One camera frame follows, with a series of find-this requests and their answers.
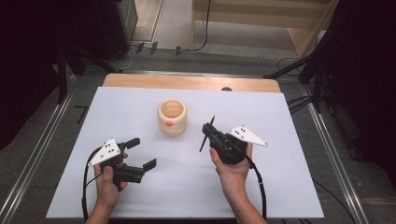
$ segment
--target gray floor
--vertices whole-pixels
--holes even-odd
[[[133,41],[152,42],[163,8],[163,0],[135,0],[137,24]]]
[[[290,57],[289,53],[282,54],[283,49],[292,49],[290,40],[288,40],[288,37],[281,30],[276,30],[275,33],[277,36],[280,36],[276,38],[279,41],[275,45],[272,45],[272,47],[270,45],[268,46],[268,49],[272,48],[273,51],[262,50],[260,56],[258,56],[256,49],[247,55],[248,50],[245,48],[240,50],[245,52],[244,55],[239,55],[237,53],[239,50],[235,50],[234,48],[206,53],[182,53],[178,56],[172,52],[156,51],[150,55],[149,49],[144,49],[140,53],[135,53],[132,50],[129,54],[131,65],[124,69],[124,72],[142,73],[142,71],[151,71],[150,73],[158,73],[160,71],[179,74],[200,73],[204,76],[216,74],[216,76],[262,78],[262,75],[268,75],[277,71],[279,60]],[[283,67],[291,62],[292,60],[282,61],[279,66]],[[128,55],[125,55],[122,59],[114,63],[118,66],[126,67],[130,63],[130,59]],[[87,71],[85,75],[83,77],[76,77],[77,84],[72,91],[73,95],[70,98],[63,118],[60,120],[56,132],[49,141],[49,145],[46,147],[46,151],[35,170],[28,189],[21,198],[21,201],[19,203],[17,202],[18,207],[10,223],[83,222],[82,219],[46,219],[45,216],[56,190],[56,185],[62,176],[65,164],[83,124],[83,121],[78,123],[83,113],[83,109],[78,106],[90,105],[97,87],[102,85],[108,74],[107,71],[88,61],[86,61],[86,66]],[[277,80],[288,100],[303,95],[302,86],[297,82],[296,78],[297,76],[294,75],[285,75]],[[0,198],[2,203],[6,202],[9,191],[20,176],[25,163],[29,160],[35,149],[35,144],[39,141],[40,135],[46,128],[50,116],[56,109],[57,97],[58,92],[55,90],[26,122],[14,141],[8,147],[0,150],[0,166],[2,167],[2,172],[0,173]],[[396,191],[389,183],[387,175],[373,163],[357,162],[351,159],[348,142],[343,136],[337,120],[328,113],[325,105],[322,105],[322,108],[322,117],[326,122],[326,126],[351,179],[352,185],[362,201],[363,209],[370,223],[396,223]],[[353,223],[348,211],[337,201],[339,199],[347,207],[345,195],[334,174],[328,154],[323,146],[308,106],[293,114],[292,118],[312,177],[333,194],[331,195],[322,186],[316,185],[325,218],[309,219],[310,222]],[[269,222],[282,223],[281,220],[270,220]],[[286,223],[301,222],[290,219],[286,220]]]

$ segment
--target floor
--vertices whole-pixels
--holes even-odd
[[[163,0],[135,0],[137,24],[133,41],[152,42],[163,9]]]
[[[136,7],[139,8],[138,3],[142,4],[142,2],[154,3],[155,1],[136,0]],[[191,4],[189,1],[163,0],[161,7],[158,7],[158,4],[153,5],[157,6],[153,7],[157,9],[154,10],[156,13],[152,18],[157,18],[157,20],[152,21],[157,22],[157,25],[150,28],[152,32],[147,35],[148,37],[142,37],[145,39],[143,42],[146,46],[149,47],[152,43],[158,42],[158,48],[161,49],[175,49],[176,47],[189,49],[191,47],[191,30],[189,30],[191,19],[189,19],[188,11]],[[195,27],[197,27],[195,45],[200,46],[205,37],[204,28],[200,22],[195,24]],[[208,44],[199,53],[182,53],[176,56],[175,53],[164,51],[150,54],[150,49],[143,49],[142,52],[137,53],[134,49],[114,64],[124,67],[125,73],[162,71],[172,74],[194,73],[203,76],[262,78],[264,74],[271,74],[288,63],[295,62],[292,58],[295,58],[296,54],[285,29],[276,27],[259,29],[254,26],[209,23],[208,31]],[[221,33],[232,35],[228,35],[230,38],[224,38]],[[0,150],[0,164],[5,171],[0,174],[2,203],[6,203],[7,197],[12,196],[9,194],[10,190],[15,187],[14,184],[19,181],[20,174],[23,172],[25,162],[22,161],[29,161],[31,156],[36,156],[41,161],[31,167],[32,176],[23,180],[30,183],[29,188],[21,190],[24,194],[21,195],[22,198],[17,198],[14,202],[16,210],[11,211],[8,219],[4,219],[2,209],[0,216],[2,223],[82,223],[81,219],[51,220],[45,216],[67,158],[83,125],[84,108],[90,105],[96,88],[102,85],[107,74],[97,65],[85,63],[87,65],[85,76],[71,76],[69,86],[74,89],[69,89],[72,94],[64,108],[56,106],[58,92],[54,91],[28,120],[10,146]],[[285,75],[277,80],[287,100],[304,95],[304,88],[297,82],[297,76],[295,76],[298,73],[299,71],[292,71],[291,75]],[[63,116],[53,123],[52,127],[56,132],[50,139],[41,139],[40,136],[48,127],[54,111],[63,113]],[[351,159],[346,139],[337,120],[324,109],[320,119],[324,120],[326,129],[331,134],[337,156],[348,174],[348,180],[357,193],[364,215],[367,217],[367,220],[355,218],[355,221],[352,221],[346,193],[340,188],[339,177],[334,174],[329,151],[323,144],[323,137],[318,133],[318,125],[312,114],[312,108],[307,106],[292,116],[311,175],[318,181],[318,197],[325,214],[325,218],[310,219],[309,223],[396,223],[394,212],[396,211],[396,190],[388,182],[386,174],[375,164]],[[40,144],[45,149],[41,153],[36,151]],[[270,220],[269,222],[308,223],[297,219]],[[137,220],[136,223],[144,223],[144,221]]]

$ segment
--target human hand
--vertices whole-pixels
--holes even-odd
[[[123,153],[123,158],[127,158],[128,154]],[[94,167],[95,176],[101,174],[101,168],[99,164],[96,164]],[[120,199],[120,194],[117,189],[117,186],[113,183],[113,176],[114,171],[111,166],[105,166],[103,169],[103,173],[96,178],[96,191],[97,191],[97,198],[96,198],[96,206],[99,206],[103,209],[109,210],[110,213],[116,207],[117,203]],[[120,188],[124,190],[128,185],[127,182],[121,182]]]
[[[122,157],[125,159],[128,157],[128,154],[124,152]],[[117,186],[113,183],[114,171],[111,166],[105,166],[102,173],[100,165],[96,164],[93,166],[93,170],[95,176],[97,176],[95,179],[97,198],[95,207],[86,223],[105,224],[110,219],[111,213],[119,202],[120,194]],[[121,190],[124,190],[127,185],[127,182],[121,182]]]
[[[252,148],[252,144],[247,145],[247,156],[250,158],[252,155]],[[246,192],[245,183],[250,167],[247,159],[240,161],[236,165],[225,164],[221,161],[218,152],[214,148],[210,148],[210,157],[216,165],[216,171],[219,174],[222,189],[227,198],[230,195]]]

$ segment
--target black cable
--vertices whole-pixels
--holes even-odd
[[[279,71],[281,70],[280,67],[279,67],[279,64],[280,64],[281,62],[283,62],[283,61],[285,61],[285,60],[290,60],[290,59],[300,61],[300,59],[298,59],[298,58],[283,58],[283,59],[277,61],[277,64],[276,64],[277,70],[279,70]],[[300,73],[301,73],[301,71],[299,70],[299,67],[297,67],[297,68],[295,68],[295,69],[297,69],[297,71],[299,72],[298,74],[286,73],[285,75],[289,75],[289,76],[299,76]]]
[[[97,175],[96,177],[94,177],[92,180],[90,180],[88,183],[87,183],[87,185],[85,186],[86,188],[91,184],[91,182],[93,181],[93,180],[95,180],[97,177],[99,177],[99,175]]]
[[[333,194],[329,189],[327,189],[327,188],[324,187],[322,184],[320,184],[316,179],[312,178],[312,180],[313,180],[316,184],[318,184],[319,186],[321,186],[323,189],[325,189],[327,192],[329,192],[329,193],[334,197],[334,199],[337,200],[337,202],[339,202],[339,203],[344,207],[344,209],[346,210],[347,214],[350,216],[350,218],[352,218],[353,223],[356,223],[356,222],[355,222],[355,219],[354,219],[353,216],[352,216],[352,214],[349,212],[349,209],[347,209],[347,207],[341,202],[340,199],[337,198],[337,196],[335,196],[335,194]]]
[[[304,106],[306,106],[310,103],[312,103],[312,97],[305,98],[303,102],[301,102],[297,105],[291,106],[289,108],[289,111],[291,114],[294,114],[295,112],[299,111],[301,108],[303,108]]]
[[[84,180],[82,185],[82,198],[81,198],[81,206],[82,206],[82,213],[84,214],[84,220],[88,220],[88,209],[87,209],[87,175],[88,175],[88,163],[92,160],[92,157],[98,152],[100,148],[97,148],[93,151],[90,157],[87,160],[87,164],[85,165],[85,172],[84,172]]]
[[[208,33],[207,25],[209,24],[209,12],[210,12],[210,4],[211,4],[211,2],[212,2],[212,1],[209,0],[208,6],[207,6],[207,12],[206,12],[206,29],[205,29],[205,36],[206,36],[206,38],[205,38],[205,42],[204,42],[204,44],[203,44],[200,48],[198,48],[198,49],[190,49],[190,51],[198,51],[198,50],[201,50],[201,49],[204,48],[204,46],[205,46],[206,43],[207,43],[207,33]]]
[[[291,105],[294,102],[297,102],[297,101],[300,101],[300,100],[306,100],[308,97],[309,96],[302,96],[302,97],[299,97],[299,98],[296,98],[296,99],[293,99],[293,100],[288,100],[287,103],[288,103],[288,105]]]
[[[298,68],[300,66],[303,66],[303,65],[307,65],[307,66],[313,67],[313,65],[310,65],[308,63],[308,62],[310,62],[312,60],[312,57],[313,56],[311,54],[309,54],[309,55],[305,56],[304,58],[300,59],[299,61],[284,67],[282,70],[274,72],[271,75],[264,75],[262,77],[263,78],[267,78],[267,79],[276,79],[276,78],[281,77],[281,76],[285,75],[286,73],[291,72],[292,70],[294,70],[294,69],[296,69],[296,68]]]
[[[260,175],[260,172],[253,160],[248,155],[245,155],[245,158],[250,165],[250,169],[253,169],[254,172],[256,172],[257,180],[259,181],[260,192],[262,193],[262,217],[264,220],[267,220],[267,198],[265,196],[264,184],[262,183],[262,175]]]

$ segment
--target white board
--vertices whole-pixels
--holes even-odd
[[[178,136],[161,132],[157,107],[178,99],[188,108],[187,130]],[[255,146],[253,161],[262,174],[269,218],[323,217],[297,133],[282,93],[186,91],[100,87],[94,96],[47,217],[83,217],[82,181],[90,154],[108,138],[140,145],[126,152],[130,166],[157,159],[140,184],[129,184],[120,194],[113,217],[224,218],[233,217],[210,160],[209,141],[203,151],[203,124],[216,115],[214,126],[223,133],[245,125],[268,147]],[[90,168],[89,177],[93,178]],[[247,194],[262,210],[257,176],[247,177]],[[88,210],[95,198],[94,182],[87,188]]]

